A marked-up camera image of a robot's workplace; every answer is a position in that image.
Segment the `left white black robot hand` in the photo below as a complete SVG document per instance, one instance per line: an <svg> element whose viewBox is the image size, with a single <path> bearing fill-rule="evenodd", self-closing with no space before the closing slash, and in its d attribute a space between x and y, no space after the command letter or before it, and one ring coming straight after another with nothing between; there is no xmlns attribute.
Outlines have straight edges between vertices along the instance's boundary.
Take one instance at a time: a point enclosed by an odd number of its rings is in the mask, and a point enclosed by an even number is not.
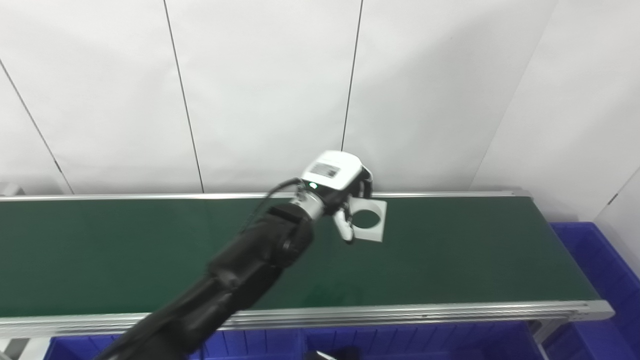
<svg viewBox="0 0 640 360"><path fill-rule="evenodd" d="M322 216L333 218L343 240L355 239L352 225L351 199L370 199L373 174L352 153L325 150L301 176L305 189L322 203Z"/></svg>

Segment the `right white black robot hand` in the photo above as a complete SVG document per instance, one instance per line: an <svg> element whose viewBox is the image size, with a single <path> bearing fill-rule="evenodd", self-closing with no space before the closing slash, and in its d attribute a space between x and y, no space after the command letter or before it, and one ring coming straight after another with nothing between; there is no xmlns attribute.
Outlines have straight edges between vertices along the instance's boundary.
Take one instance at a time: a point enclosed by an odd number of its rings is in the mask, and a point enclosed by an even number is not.
<svg viewBox="0 0 640 360"><path fill-rule="evenodd" d="M361 350L354 346L334 350L309 350L302 356L303 360L361 360L361 358Z"/></svg>

